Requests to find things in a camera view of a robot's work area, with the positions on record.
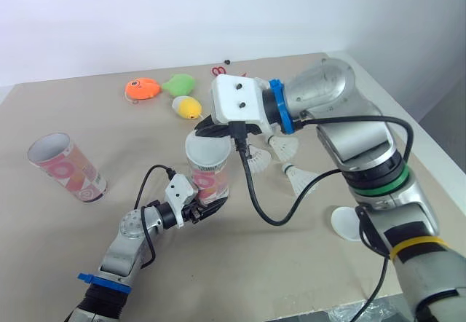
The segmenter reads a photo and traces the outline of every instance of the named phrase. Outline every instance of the yellow tape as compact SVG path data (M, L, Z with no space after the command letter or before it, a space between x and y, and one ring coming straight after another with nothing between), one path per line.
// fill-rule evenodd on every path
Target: yellow tape
M400 242L395 247L393 247L392 251L390 252L390 259L393 260L398 255L398 253L400 253L403 249L411 247L411 246L415 246L416 244L420 244L420 243L438 243L438 244L448 247L448 244L446 244L439 237L435 237L435 236L414 237L408 240L404 240L403 242Z

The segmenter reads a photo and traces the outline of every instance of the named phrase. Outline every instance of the green ring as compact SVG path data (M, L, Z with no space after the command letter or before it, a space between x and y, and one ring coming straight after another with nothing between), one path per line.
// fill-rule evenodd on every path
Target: green ring
M403 171L401 172L400 176L398 176L395 180L390 182L389 184L386 184L381 187L377 187L376 189L356 189L353 187L356 193L362 196L370 196L370 197L375 197L375 196L381 196L385 195L387 193L391 193L391 191L397 189L399 186L404 184L406 179L409 177L409 169L404 166Z

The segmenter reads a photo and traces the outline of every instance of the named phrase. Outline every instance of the green plush toy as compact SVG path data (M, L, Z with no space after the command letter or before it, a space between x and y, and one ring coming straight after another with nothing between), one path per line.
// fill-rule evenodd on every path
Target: green plush toy
M195 80L189 74L175 74L168 82L162 84L162 89L172 96L186 96L194 89Z

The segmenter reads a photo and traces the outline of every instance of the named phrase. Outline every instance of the beige table surface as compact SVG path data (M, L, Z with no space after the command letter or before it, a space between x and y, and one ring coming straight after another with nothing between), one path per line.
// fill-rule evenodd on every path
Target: beige table surface
M233 63L230 74L288 79L322 55ZM149 166L185 173L184 139L196 122L182 120L166 93L133 105L125 83L160 82L171 74L197 79L193 96L210 110L211 66L89 76L17 85L0 106L0 319L62 321L87 288L79 272L94 272L128 212ZM66 132L108 180L94 204L75 200L26 159L40 136ZM293 162L315 172L334 168L310 128ZM257 147L265 148L260 138ZM441 222L442 237L466 254L466 217L413 156L410 165ZM141 271L122 321L265 321L365 299L382 259L336 236L329 224L338 205L354 206L341 176L322 181L290 223L264 223L254 212L236 153L229 158L231 196L215 216L170 229L157 239L157 260ZM294 200L273 161L255 175L261 204L275 218ZM150 178L142 203L163 197L165 174ZM400 292L390 265L381 295Z

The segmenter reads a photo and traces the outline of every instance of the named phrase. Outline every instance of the white disc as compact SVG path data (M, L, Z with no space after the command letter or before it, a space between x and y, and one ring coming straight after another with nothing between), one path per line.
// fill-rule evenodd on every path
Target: white disc
M331 223L338 236L353 242L360 241L359 218L355 209L350 207L338 207L332 213Z

